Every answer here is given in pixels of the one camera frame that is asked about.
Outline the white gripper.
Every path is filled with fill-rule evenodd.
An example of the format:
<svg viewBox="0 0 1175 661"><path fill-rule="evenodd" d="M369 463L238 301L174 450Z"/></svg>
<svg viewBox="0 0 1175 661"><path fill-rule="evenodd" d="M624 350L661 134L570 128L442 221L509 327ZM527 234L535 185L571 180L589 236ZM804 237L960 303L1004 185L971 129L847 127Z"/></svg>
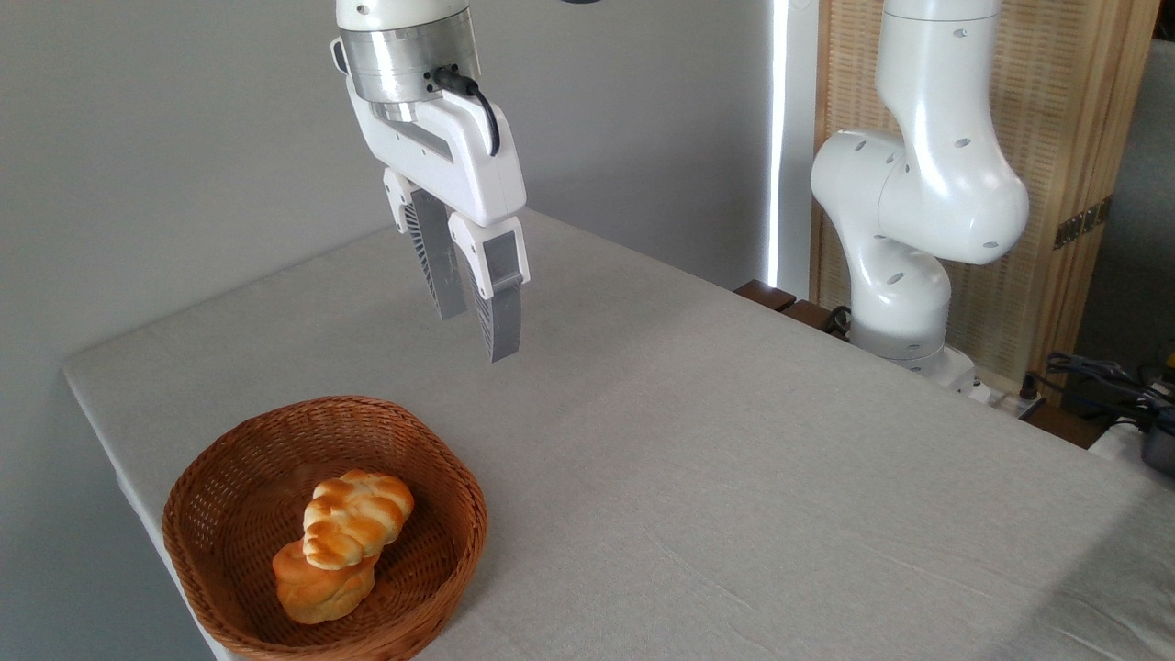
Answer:
<svg viewBox="0 0 1175 661"><path fill-rule="evenodd" d="M415 120L402 122L380 119L351 75L347 92L365 146L389 167L385 190L396 230L412 240L439 317L466 312L457 247L474 279L488 360L516 355L521 288L532 272L521 220L512 217L526 205L526 191L508 121L497 117L501 144L490 155L486 110L475 99L441 92L416 102ZM446 205L457 210L450 218Z"/></svg>

